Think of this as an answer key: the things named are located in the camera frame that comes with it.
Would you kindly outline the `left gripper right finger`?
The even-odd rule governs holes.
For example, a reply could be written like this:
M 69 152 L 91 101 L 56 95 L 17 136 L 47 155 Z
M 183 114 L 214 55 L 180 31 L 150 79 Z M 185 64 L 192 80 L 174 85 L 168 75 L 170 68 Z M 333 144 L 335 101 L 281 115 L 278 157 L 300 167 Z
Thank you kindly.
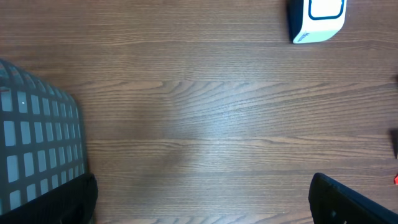
M 322 173 L 310 184 L 308 201 L 314 224 L 397 224 L 397 214 Z

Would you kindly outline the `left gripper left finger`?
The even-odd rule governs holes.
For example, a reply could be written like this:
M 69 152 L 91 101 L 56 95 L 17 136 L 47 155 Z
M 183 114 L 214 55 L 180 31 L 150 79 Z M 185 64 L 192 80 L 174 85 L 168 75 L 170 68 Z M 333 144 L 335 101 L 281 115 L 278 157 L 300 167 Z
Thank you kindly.
M 82 174 L 1 215 L 1 224 L 86 224 L 93 218 L 97 198 L 95 176 L 92 173 Z

